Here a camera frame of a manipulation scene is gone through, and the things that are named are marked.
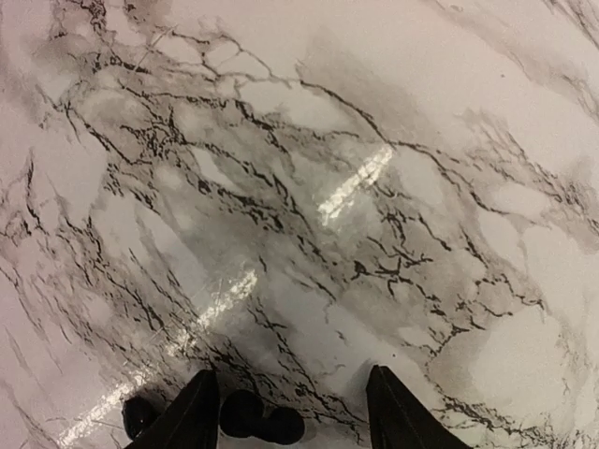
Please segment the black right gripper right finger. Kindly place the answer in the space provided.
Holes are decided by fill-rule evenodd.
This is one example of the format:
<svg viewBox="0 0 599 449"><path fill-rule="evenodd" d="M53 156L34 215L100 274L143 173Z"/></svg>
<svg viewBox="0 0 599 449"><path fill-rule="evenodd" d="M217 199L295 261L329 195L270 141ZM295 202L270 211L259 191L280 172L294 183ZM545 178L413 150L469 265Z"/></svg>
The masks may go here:
<svg viewBox="0 0 599 449"><path fill-rule="evenodd" d="M389 367L372 367L366 397L372 448L468 448L434 418Z"/></svg>

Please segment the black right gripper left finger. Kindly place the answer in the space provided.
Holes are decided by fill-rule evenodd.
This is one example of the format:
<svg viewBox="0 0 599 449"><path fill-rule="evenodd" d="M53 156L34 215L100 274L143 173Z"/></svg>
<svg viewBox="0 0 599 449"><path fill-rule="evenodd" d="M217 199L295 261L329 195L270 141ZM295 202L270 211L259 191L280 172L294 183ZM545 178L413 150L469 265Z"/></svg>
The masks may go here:
<svg viewBox="0 0 599 449"><path fill-rule="evenodd" d="M220 394L216 372L199 371L160 413L146 398L124 402L129 449L215 449Z"/></svg>

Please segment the black earbud pair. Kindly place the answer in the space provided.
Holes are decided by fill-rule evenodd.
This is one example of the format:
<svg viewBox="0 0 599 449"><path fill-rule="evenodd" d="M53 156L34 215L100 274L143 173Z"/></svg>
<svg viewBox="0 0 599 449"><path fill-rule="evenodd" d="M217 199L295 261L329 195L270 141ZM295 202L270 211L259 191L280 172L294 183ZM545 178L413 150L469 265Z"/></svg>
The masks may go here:
<svg viewBox="0 0 599 449"><path fill-rule="evenodd" d="M133 397L124 403L123 421L130 448L215 448L220 431L237 439L291 445L305 433L298 411L276 407L265 414L262 399L244 389L228 395L221 405L216 398L195 397L162 414L147 399Z"/></svg>

